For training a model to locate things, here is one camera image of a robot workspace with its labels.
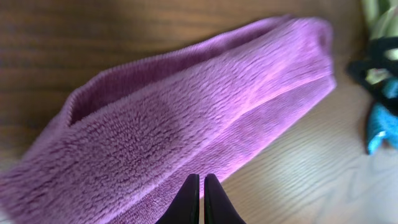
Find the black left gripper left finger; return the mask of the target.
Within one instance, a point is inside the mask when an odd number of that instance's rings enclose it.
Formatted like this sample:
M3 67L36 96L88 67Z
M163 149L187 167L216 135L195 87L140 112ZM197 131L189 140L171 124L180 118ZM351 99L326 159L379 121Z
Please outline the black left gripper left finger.
M199 183L199 175L190 174L156 224L198 224Z

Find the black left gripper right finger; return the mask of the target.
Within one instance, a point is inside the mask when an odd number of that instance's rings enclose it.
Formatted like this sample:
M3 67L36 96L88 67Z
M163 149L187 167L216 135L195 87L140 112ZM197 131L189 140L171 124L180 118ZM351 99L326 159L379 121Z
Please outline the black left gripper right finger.
M216 175L208 174L204 186L205 224L246 224L233 207Z

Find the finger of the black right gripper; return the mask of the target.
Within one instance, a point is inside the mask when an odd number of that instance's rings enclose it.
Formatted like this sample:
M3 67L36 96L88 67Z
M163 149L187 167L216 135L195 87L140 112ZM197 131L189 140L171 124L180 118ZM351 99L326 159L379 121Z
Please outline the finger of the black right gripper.
M370 40L364 60L351 62L347 67L348 75L360 84L391 114L397 115L397 97L383 93L383 84L389 78L397 78L397 59L387 54L397 50L397 37L383 37Z

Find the purple microfiber cloth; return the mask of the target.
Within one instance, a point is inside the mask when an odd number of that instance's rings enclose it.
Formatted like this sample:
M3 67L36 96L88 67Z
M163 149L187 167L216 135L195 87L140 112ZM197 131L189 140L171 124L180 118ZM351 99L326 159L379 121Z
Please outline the purple microfiber cloth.
M332 29L271 17L105 70L1 175L12 223L155 223L190 174L220 180L335 87Z

